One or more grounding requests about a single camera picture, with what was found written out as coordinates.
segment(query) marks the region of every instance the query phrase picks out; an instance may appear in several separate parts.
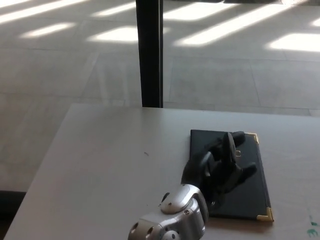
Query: black folder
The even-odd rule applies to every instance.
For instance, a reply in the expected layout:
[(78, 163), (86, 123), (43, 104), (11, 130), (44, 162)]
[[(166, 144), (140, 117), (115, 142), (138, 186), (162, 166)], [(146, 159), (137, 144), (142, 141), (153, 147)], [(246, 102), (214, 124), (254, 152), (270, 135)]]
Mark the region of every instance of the black folder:
[[(225, 133), (223, 131), (191, 130), (190, 157), (203, 150), (205, 145), (216, 138), (222, 138)], [(236, 150), (240, 151), (237, 164), (244, 167), (248, 163), (255, 162), (257, 172), (243, 184), (227, 193), (223, 204), (217, 209), (211, 209), (209, 216), (273, 222), (258, 136), (255, 133), (246, 133), (245, 142)]]

